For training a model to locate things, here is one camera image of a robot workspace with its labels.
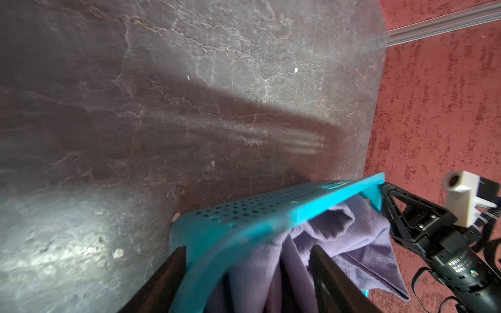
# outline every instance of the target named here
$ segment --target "robotic arm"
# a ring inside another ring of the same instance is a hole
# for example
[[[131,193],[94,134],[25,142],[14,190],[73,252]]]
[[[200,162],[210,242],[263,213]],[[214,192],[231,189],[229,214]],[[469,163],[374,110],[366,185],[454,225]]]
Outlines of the robotic arm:
[[[501,278],[493,253],[488,261],[491,267],[476,255],[489,242],[501,212],[496,196],[499,184],[462,171],[446,175],[442,186],[448,191],[445,207],[390,183],[381,186],[382,213],[391,223],[393,240],[428,265],[418,271],[412,289],[425,272],[430,272],[454,293],[455,297],[446,300],[458,302],[458,313],[500,312]],[[477,206],[487,210],[480,213]]]

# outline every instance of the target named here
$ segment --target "stone surface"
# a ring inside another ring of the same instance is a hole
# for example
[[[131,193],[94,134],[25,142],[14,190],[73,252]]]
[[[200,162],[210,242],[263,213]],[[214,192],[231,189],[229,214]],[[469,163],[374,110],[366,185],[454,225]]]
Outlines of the stone surface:
[[[8,0],[0,29],[2,311],[116,311],[176,212],[362,175],[375,1]]]

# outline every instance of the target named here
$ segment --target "purple cloth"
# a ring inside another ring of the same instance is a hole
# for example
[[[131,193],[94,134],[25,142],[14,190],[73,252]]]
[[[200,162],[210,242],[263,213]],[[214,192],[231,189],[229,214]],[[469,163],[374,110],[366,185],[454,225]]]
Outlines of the purple cloth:
[[[383,289],[405,301],[402,280],[389,236],[389,222],[356,195],[274,240],[261,244],[228,271],[231,295],[218,285],[206,312],[226,312],[231,297],[235,313],[279,313],[282,288],[279,261],[303,313],[317,313],[313,280],[306,270],[310,250],[321,246],[361,290]]]

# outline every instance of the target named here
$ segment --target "white speck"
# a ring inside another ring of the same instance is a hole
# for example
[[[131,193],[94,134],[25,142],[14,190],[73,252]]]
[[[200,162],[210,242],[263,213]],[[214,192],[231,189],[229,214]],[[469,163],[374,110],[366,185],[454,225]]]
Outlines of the white speck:
[[[176,214],[174,214],[174,217],[172,218],[172,222],[175,222],[180,216],[181,216],[181,213],[176,212]]]
[[[87,256],[87,255],[95,254],[96,252],[97,252],[96,248],[86,247],[86,248],[83,249],[82,255],[83,256]]]
[[[113,251],[113,254],[111,256],[114,259],[117,259],[119,257],[123,257],[124,256],[124,249],[116,249],[115,251]]]

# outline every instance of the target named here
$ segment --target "teal plastic basket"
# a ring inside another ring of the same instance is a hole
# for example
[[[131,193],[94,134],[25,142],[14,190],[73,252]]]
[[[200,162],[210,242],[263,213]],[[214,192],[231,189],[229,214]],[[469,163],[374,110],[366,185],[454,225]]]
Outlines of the teal plastic basket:
[[[356,194],[380,212],[383,183],[384,173],[315,181],[181,215],[170,230],[169,254],[186,246],[187,268],[169,312],[202,313],[212,289],[237,259]]]

